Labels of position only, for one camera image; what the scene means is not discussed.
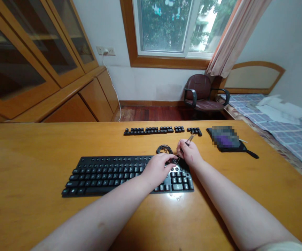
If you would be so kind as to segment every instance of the chair seat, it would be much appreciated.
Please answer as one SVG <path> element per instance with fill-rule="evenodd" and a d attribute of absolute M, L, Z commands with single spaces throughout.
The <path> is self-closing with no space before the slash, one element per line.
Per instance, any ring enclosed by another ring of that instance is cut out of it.
<path fill-rule="evenodd" d="M 192 100 L 186 100 L 186 102 L 188 102 L 191 105 L 193 104 Z M 224 109 L 224 106 L 221 103 L 205 99 L 205 100 L 198 100 L 196 102 L 195 109 L 199 110 L 199 111 L 214 111 L 214 112 L 218 112 L 218 111 L 222 111 Z"/>

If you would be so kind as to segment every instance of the chair backrest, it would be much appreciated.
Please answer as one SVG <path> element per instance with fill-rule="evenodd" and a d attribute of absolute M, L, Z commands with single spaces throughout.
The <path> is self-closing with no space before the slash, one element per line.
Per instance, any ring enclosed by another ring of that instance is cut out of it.
<path fill-rule="evenodd" d="M 206 99 L 210 96 L 211 81 L 206 75 L 196 74 L 188 79 L 186 88 L 194 89 L 197 94 L 197 99 Z M 187 99 L 193 99 L 192 92 L 187 92 Z"/>

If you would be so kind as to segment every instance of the forearm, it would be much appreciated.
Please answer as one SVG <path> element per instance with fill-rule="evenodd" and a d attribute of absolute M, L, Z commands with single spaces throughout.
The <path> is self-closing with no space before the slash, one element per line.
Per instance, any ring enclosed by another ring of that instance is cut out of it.
<path fill-rule="evenodd" d="M 107 250 L 152 187 L 138 176 L 96 200 L 34 250 Z"/>
<path fill-rule="evenodd" d="M 271 213 L 206 162 L 193 168 L 240 250 L 299 242 Z"/>

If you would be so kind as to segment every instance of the black cable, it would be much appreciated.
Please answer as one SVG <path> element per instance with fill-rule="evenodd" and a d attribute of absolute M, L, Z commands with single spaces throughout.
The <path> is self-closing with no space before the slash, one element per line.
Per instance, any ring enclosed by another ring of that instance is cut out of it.
<path fill-rule="evenodd" d="M 165 151 L 165 153 L 173 154 L 172 149 L 168 145 L 161 145 L 158 147 L 156 153 L 161 153 L 161 150 Z"/>

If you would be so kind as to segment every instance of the chair armrest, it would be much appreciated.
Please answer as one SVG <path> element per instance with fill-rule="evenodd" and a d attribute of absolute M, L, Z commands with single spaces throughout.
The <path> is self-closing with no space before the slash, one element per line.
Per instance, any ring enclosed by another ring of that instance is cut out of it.
<path fill-rule="evenodd" d="M 195 108 L 196 103 L 197 103 L 197 93 L 196 93 L 196 91 L 194 89 L 187 89 L 187 88 L 185 88 L 184 90 L 185 90 L 185 97 L 184 97 L 185 104 L 190 106 L 191 108 Z M 186 102 L 187 91 L 191 91 L 193 93 L 193 104 L 190 104 L 190 103 Z"/>
<path fill-rule="evenodd" d="M 226 106 L 229 103 L 229 101 L 230 101 L 230 92 L 228 90 L 226 90 L 226 89 L 217 89 L 217 88 L 212 88 L 211 90 L 220 90 L 220 91 L 225 92 L 226 100 L 225 100 L 225 103 L 223 105 Z"/>

